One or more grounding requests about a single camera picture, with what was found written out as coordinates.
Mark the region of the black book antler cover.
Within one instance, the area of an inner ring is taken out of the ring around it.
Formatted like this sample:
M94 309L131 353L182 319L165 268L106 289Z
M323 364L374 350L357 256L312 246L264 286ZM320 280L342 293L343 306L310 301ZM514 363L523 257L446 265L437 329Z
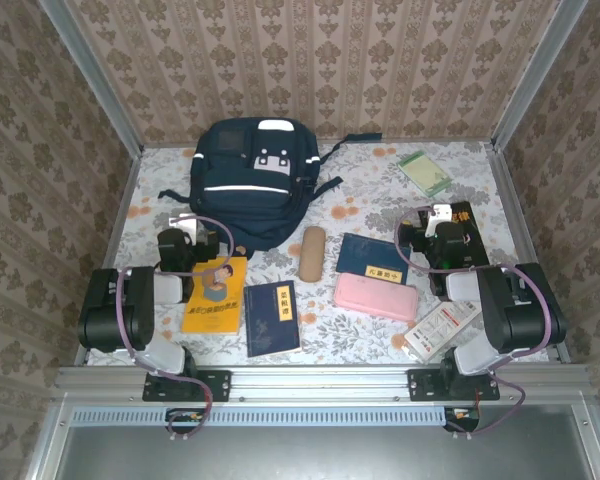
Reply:
M488 265L489 259L471 204L468 201L461 201L450 205L453 211L452 221L463 227L466 236L467 255L465 260L468 264L467 268Z

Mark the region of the yellow cartoon cover book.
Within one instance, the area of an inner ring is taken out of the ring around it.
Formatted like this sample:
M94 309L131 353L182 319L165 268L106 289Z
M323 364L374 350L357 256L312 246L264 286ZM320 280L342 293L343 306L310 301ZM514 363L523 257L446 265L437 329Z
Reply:
M182 332L189 334L237 334L240 328L245 257L225 257L198 263L193 271L193 293L185 307Z

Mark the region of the green white card packet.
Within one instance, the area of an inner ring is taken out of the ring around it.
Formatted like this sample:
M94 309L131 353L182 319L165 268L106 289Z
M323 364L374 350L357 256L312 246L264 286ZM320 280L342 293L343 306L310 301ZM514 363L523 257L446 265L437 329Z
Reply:
M401 156L397 166L428 198L446 190L452 183L451 177L423 151Z

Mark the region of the white packaged ruler set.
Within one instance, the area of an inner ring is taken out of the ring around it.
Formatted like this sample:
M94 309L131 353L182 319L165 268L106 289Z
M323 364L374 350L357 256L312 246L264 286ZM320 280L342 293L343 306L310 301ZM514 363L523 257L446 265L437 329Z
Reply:
M402 350L428 363L481 312L477 302L442 302L404 335Z

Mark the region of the navy book wide yellow label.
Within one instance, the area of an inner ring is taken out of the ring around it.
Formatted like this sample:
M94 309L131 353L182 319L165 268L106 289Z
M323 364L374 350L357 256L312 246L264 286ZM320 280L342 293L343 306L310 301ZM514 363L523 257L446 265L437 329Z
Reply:
M353 233L343 236L336 271L405 285L408 263L392 242Z

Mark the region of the navy blue backpack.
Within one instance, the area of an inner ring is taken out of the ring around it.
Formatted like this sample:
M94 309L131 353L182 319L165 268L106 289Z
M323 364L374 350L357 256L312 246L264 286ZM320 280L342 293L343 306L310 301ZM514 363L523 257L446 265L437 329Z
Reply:
M318 182L330 156L319 153L316 135L297 120L222 120L197 143L189 194L166 189L158 196L221 222L229 232L220 233L220 240L233 239L250 255L284 243L310 204L343 182L339 176Z

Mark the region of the pink pencil case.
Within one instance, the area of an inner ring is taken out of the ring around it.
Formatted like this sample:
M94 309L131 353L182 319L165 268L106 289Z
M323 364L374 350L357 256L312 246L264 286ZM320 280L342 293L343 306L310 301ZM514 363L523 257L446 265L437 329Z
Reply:
M416 319L418 292L411 286L342 273L336 282L334 302L345 309L411 322Z

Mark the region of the tan fabric pencil case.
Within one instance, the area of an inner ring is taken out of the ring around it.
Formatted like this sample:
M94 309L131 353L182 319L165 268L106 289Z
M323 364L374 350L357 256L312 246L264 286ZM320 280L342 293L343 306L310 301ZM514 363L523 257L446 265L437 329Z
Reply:
M307 227L301 245L298 277L303 282L321 280L324 265L326 232L318 226Z

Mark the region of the floral table cover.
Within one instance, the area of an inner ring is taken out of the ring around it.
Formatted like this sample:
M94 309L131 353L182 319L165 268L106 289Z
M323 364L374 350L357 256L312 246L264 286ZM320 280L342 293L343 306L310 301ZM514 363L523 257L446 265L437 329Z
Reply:
M492 147L483 142L350 143L338 150L322 145L326 162L320 178L340 178L307 212L304 227L326 233L323 275L317 283L297 282L295 294L301 346L289 353L260 356L260 365L401 364L409 361L403 348L404 322L342 309L333 292L336 263L347 233L389 241L397 220L426 196L398 168L398 160L423 152L450 177L439 202L468 201L488 257L493 263L518 259L500 195L502 178L493 172ZM187 194L194 152L190 148L151 148L144 152L125 216L115 264L143 266L158 260L157 235L185 206L162 196L171 189Z

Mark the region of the grey metal bench panel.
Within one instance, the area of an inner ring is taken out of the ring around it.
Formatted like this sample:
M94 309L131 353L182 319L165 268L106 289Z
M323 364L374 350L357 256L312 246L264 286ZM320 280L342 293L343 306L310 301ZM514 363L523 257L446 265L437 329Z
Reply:
M433 426L74 426L48 413L26 480L600 480L600 409L526 406L472 437Z

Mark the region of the aluminium side rail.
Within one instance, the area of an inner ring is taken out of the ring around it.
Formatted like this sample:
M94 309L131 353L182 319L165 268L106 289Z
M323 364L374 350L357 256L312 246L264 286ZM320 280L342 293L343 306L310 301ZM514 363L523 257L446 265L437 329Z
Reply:
M119 248L122 232L124 229L125 221L127 218L129 206L133 196L133 192L136 187L138 175L141 167L141 161L143 156L143 150L140 150L140 154L135 156L131 162L129 175L125 184L125 188L120 200L120 205L114 225L111 230L110 239L108 242L106 254L101 264L103 268L110 268L114 265L117 251Z
M486 143L492 175L496 183L502 208L514 243L519 263L538 262L531 234L527 226L515 186L503 153L491 143Z

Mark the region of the aluminium frame post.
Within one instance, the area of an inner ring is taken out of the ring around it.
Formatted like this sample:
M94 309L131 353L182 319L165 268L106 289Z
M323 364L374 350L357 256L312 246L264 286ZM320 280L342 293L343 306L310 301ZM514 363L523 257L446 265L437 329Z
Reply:
M560 0L493 132L491 143L496 152L502 152L511 140L587 3L588 0Z
M66 6L64 0L39 0L39 2L94 93L99 105L106 113L119 139L126 147L131 158L136 160L142 155L142 141L122 103L117 98L104 69L89 46L89 42L81 33L70 9Z

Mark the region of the aluminium cross rail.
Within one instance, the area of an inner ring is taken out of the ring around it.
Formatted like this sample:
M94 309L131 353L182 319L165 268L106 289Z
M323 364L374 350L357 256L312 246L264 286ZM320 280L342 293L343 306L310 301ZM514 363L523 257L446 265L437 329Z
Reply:
M411 365L354 366L228 366L227 403L266 406L342 404L405 404L419 388L412 379L420 370ZM519 395L513 383L535 405L571 404L593 396L586 368L561 363L515 363L501 368L499 402L508 405ZM85 403L138 404L145 374L135 367L65 367L55 380L54 394Z

